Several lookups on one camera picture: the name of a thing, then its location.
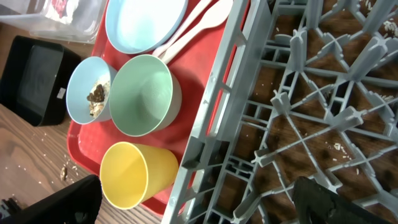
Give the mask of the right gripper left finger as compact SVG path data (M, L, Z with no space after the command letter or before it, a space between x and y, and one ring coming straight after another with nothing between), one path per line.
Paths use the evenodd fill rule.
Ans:
M89 175L15 215L16 223L80 223L96 221L102 202L98 176Z

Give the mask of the mint green bowl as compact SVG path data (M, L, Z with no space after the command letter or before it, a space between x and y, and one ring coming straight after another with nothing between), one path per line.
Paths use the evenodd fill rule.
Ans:
M182 89L161 59L138 55L117 73L109 94L109 109L120 132L140 137L169 126L182 104Z

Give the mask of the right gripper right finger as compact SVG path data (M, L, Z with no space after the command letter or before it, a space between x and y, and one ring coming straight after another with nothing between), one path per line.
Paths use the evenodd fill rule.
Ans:
M300 224L389 223L303 176L294 183L293 202Z

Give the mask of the food scraps and rice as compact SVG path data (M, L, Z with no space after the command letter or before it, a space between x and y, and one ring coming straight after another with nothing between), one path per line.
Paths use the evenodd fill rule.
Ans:
M86 99L89 101L90 116L96 118L103 111L108 99L110 81L97 81Z

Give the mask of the light blue bowl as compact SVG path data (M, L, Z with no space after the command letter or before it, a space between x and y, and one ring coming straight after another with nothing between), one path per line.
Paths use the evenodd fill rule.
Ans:
M74 122L90 124L111 119L108 96L116 74L117 70L99 57L88 57L77 66L66 94L67 110ZM104 100L90 103L87 97L94 93L98 85L104 89Z

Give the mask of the yellow plastic cup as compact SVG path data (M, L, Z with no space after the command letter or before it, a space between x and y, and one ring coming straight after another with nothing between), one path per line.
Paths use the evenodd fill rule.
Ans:
M178 160L168 149L117 142L103 156L99 178L106 199L129 210L170 187Z

